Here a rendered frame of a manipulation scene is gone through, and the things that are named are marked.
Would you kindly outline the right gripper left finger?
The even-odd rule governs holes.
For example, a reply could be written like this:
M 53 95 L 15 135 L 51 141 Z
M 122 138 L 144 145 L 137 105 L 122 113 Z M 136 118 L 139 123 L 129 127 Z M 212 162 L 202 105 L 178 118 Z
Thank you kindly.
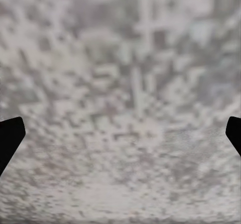
M 25 135 L 22 117 L 0 122 L 0 176 Z

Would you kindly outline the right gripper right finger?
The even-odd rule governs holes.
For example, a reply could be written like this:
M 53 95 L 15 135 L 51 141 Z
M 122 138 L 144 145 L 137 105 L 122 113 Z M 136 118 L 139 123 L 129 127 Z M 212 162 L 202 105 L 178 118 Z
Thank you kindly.
M 241 118 L 229 117 L 225 134 L 241 156 Z

